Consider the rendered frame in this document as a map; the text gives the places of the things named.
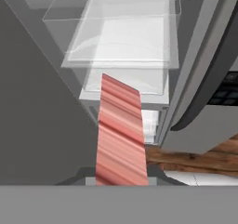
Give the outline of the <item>white fridge drawer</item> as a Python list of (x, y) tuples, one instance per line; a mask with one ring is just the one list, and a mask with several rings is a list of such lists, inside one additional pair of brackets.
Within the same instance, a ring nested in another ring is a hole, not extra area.
[(160, 112), (142, 110), (142, 124), (144, 133), (144, 142), (153, 144), (156, 136), (156, 129), (159, 124)]

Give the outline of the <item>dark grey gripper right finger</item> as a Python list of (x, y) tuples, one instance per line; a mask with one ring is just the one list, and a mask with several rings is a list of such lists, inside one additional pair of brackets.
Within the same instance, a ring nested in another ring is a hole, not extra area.
[(169, 178), (158, 165), (149, 165), (147, 174), (150, 178), (157, 178), (158, 185), (185, 186), (185, 183)]

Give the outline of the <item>grey fridge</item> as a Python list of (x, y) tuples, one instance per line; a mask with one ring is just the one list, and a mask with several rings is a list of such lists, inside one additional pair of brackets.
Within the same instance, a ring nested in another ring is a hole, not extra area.
[(0, 47), (1, 185), (57, 185), (81, 167), (95, 167), (99, 105), (81, 100), (75, 75), (43, 22), (53, 0), (4, 0)]

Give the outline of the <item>grey fridge door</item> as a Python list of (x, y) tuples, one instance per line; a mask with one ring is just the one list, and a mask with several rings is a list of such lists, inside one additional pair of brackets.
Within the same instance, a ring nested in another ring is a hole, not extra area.
[(220, 91), (224, 79), (238, 82), (238, 0), (184, 0), (178, 58), (156, 141), (167, 151), (204, 153), (238, 133), (238, 106)]

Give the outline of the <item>clear fridge drawer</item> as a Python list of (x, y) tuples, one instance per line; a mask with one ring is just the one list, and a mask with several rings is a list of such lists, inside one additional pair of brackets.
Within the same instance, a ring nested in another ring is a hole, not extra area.
[(168, 72), (163, 69), (91, 69), (79, 99), (100, 99), (101, 76), (104, 73), (137, 89), (143, 104), (169, 104)]

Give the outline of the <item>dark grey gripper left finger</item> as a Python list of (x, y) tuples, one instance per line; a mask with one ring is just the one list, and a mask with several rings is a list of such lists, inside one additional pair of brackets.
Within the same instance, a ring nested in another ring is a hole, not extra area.
[(95, 167), (81, 167), (74, 176), (62, 180), (60, 183), (57, 183), (57, 186), (85, 186), (86, 178), (93, 178), (95, 175)]

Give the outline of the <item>clear glass fridge shelf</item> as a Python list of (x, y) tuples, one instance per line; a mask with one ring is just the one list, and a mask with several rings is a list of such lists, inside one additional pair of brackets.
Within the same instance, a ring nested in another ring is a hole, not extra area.
[(43, 22), (66, 67), (179, 67), (180, 0), (53, 0)]

